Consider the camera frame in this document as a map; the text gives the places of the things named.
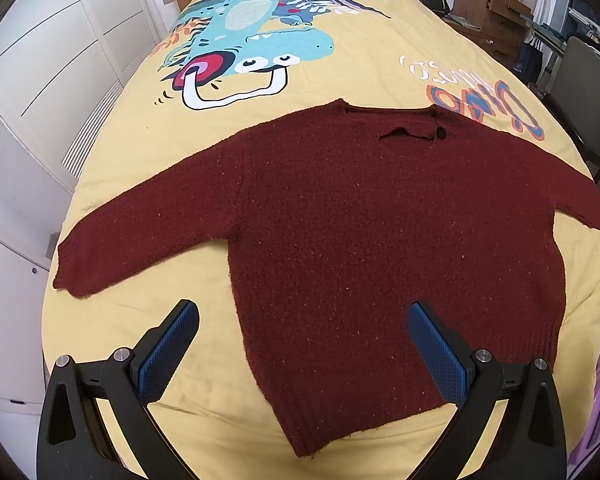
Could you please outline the white wardrobe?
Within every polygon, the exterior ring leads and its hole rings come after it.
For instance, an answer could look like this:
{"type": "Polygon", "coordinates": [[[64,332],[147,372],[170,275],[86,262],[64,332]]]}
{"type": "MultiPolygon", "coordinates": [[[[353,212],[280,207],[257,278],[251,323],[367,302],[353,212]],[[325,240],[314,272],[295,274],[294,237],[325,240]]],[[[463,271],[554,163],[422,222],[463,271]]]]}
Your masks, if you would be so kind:
{"type": "Polygon", "coordinates": [[[84,162],[175,0],[15,0],[0,21],[0,411],[44,396],[41,309],[84,162]]]}

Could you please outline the brown wooden drawer cabinet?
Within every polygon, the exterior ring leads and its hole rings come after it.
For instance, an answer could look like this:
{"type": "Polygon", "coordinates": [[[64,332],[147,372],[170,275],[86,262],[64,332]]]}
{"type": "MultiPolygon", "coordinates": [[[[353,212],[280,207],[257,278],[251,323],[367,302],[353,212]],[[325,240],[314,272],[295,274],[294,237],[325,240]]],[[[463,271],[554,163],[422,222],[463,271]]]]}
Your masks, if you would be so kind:
{"type": "Polygon", "coordinates": [[[520,0],[454,0],[457,30],[494,60],[511,68],[527,35],[531,9],[520,0]]]}

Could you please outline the grey green chair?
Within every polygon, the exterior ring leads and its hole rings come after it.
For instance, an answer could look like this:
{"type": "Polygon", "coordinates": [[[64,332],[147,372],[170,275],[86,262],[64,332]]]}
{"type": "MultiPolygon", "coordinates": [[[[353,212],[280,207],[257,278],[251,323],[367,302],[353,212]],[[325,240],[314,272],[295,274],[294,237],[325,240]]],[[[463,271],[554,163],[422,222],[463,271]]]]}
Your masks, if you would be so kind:
{"type": "Polygon", "coordinates": [[[567,41],[553,85],[542,103],[560,123],[600,180],[600,50],[577,36],[567,41]]]}

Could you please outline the dark red knit sweater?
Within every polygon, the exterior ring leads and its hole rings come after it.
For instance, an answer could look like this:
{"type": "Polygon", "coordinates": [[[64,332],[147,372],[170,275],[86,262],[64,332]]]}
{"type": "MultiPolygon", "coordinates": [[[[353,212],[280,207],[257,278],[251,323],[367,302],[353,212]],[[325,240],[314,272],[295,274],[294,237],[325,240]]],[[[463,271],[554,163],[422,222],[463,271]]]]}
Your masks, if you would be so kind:
{"type": "Polygon", "coordinates": [[[407,337],[422,300],[499,360],[556,356],[556,214],[600,231],[594,182],[433,105],[337,100],[242,130],[80,220],[53,281],[101,292],[209,240],[254,379],[299,456],[442,402],[407,337]]]}

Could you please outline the yellow dinosaur print bedspread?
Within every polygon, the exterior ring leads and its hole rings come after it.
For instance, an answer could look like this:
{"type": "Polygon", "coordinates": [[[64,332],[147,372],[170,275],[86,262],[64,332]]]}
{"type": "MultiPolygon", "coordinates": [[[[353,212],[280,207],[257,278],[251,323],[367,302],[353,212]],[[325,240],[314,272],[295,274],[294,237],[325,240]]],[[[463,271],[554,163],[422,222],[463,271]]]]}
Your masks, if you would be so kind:
{"type": "MultiPolygon", "coordinates": [[[[108,202],[182,158],[231,134],[295,110],[344,99],[421,108],[434,98],[512,131],[576,169],[583,160],[564,129],[504,66],[438,20],[417,0],[250,0],[254,23],[238,32],[279,51],[213,70],[199,102],[183,103],[169,74],[206,26],[191,18],[140,64],[100,130],[64,221],[70,230],[108,202]]],[[[47,361],[68,354],[106,358],[134,344],[183,298],[201,326],[163,398],[151,407],[160,429],[204,479],[403,479],[452,416],[450,406],[352,434],[316,455],[294,455],[249,368],[224,242],[196,247],[86,299],[49,289],[43,307],[47,361]]]]}

